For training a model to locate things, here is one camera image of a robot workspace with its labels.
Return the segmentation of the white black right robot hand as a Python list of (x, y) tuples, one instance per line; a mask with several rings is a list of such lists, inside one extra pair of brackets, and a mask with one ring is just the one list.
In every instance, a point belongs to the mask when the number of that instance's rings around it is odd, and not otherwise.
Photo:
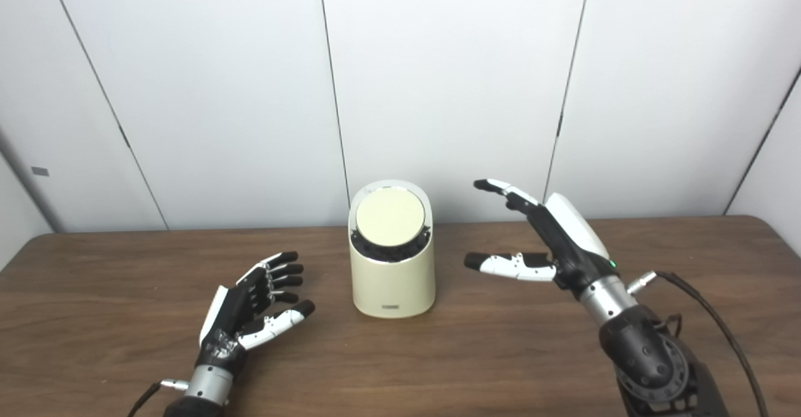
[(573, 296), (605, 277), (618, 277), (613, 261), (586, 221), (563, 200), (563, 209), (535, 200), (509, 183), (493, 179), (473, 182), (476, 189), (503, 195), (506, 207), (526, 217), (549, 252), (512, 255), (469, 252), (464, 265), (472, 270), (519, 281), (552, 281)]

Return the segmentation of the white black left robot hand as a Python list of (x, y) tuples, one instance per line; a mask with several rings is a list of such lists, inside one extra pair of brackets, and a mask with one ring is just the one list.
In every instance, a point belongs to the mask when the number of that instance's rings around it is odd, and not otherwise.
[(218, 286), (203, 322), (195, 365), (220, 368), (237, 378), (248, 354), (306, 320), (310, 300), (289, 291), (302, 285), (297, 252), (279, 252), (258, 261), (234, 286)]

